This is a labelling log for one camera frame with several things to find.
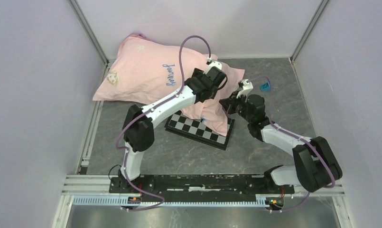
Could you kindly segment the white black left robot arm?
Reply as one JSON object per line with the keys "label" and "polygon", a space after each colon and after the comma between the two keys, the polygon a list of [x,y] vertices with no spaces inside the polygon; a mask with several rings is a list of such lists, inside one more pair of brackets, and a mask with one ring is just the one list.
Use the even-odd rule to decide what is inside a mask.
{"label": "white black left robot arm", "polygon": [[154,129],[163,120],[183,108],[214,99],[227,83],[227,76],[218,61],[210,63],[205,71],[194,69],[182,87],[160,100],[129,108],[115,145],[124,149],[124,161],[120,168],[120,187],[126,193],[134,193],[139,187],[140,165],[144,152],[154,143]]}

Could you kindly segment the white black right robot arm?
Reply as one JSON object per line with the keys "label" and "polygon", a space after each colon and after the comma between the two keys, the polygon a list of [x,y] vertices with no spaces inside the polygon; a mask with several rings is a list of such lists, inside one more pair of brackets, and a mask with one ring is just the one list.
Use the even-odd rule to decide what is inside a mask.
{"label": "white black right robot arm", "polygon": [[305,137],[280,127],[267,116],[263,97],[232,95],[221,99],[220,104],[227,114],[238,114],[248,123],[252,137],[293,157],[292,166],[279,165],[265,171],[263,186],[268,193],[275,194],[284,185],[297,185],[315,192],[335,186],[342,178],[343,171],[328,141],[321,136]]}

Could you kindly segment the pink printed pillowcase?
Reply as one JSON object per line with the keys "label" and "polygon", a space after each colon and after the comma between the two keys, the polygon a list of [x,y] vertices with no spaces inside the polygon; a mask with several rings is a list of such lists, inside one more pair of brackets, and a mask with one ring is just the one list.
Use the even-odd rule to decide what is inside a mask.
{"label": "pink printed pillowcase", "polygon": [[[165,46],[132,34],[121,43],[117,58],[106,78],[93,95],[94,101],[129,101],[149,105],[174,92],[182,83],[179,61],[185,79],[191,77],[195,68],[207,68],[207,55],[178,46]],[[227,135],[227,116],[219,101],[228,98],[238,88],[244,70],[222,63],[227,75],[225,87],[214,99],[182,109],[189,119],[201,119],[205,126],[216,133]]]}

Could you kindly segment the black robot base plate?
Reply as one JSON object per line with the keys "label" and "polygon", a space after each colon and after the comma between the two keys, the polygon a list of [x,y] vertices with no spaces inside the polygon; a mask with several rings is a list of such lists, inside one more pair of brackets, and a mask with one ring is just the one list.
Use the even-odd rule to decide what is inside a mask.
{"label": "black robot base plate", "polygon": [[132,184],[123,176],[110,180],[109,193],[138,193],[130,200],[142,203],[247,203],[256,195],[293,194],[289,185],[278,186],[264,175],[200,174],[141,175]]}

